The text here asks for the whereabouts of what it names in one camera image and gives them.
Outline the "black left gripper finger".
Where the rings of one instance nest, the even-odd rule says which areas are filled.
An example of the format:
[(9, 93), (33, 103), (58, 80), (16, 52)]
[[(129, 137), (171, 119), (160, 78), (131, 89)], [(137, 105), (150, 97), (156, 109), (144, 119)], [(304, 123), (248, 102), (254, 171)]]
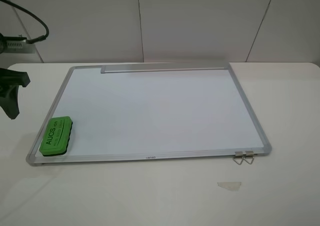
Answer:
[(7, 86), (22, 86), (26, 87), (30, 83), (30, 78), (27, 72), (13, 71), (9, 69), (0, 69), (0, 84)]
[(0, 106), (10, 119), (16, 119), (19, 115), (18, 85), (0, 85)]

